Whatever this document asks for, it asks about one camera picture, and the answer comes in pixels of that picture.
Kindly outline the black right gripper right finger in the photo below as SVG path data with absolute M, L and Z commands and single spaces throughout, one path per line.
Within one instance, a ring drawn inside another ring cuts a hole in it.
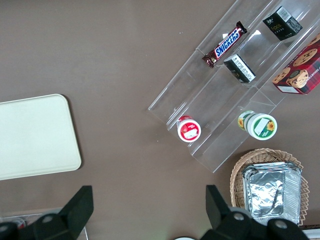
M 259 224 L 246 213 L 231 210 L 216 185 L 207 185 L 205 192 L 206 213 L 211 229 L 202 240 L 268 240 L 267 227 Z

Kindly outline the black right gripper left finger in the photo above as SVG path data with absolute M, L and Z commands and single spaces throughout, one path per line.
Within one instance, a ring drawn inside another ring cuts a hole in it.
M 42 215 L 19 230 L 20 240 L 76 240 L 94 211 L 93 188 L 82 186 L 58 213 Z

